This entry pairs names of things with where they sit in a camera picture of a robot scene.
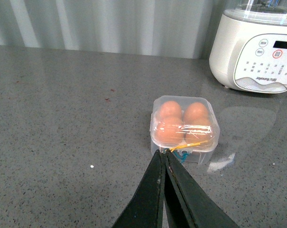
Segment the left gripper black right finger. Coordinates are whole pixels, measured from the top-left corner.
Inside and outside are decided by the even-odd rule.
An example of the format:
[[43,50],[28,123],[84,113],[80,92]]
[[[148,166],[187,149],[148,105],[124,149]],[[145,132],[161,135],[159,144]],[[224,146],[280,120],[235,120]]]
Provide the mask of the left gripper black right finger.
[[237,228],[177,158],[166,152],[166,213],[170,228]]

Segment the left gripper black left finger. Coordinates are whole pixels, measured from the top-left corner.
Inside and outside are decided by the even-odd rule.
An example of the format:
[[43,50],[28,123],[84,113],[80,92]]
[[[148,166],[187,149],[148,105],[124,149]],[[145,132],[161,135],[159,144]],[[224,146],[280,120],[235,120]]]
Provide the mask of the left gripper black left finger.
[[163,222],[165,156],[156,150],[131,201],[114,228],[160,228]]

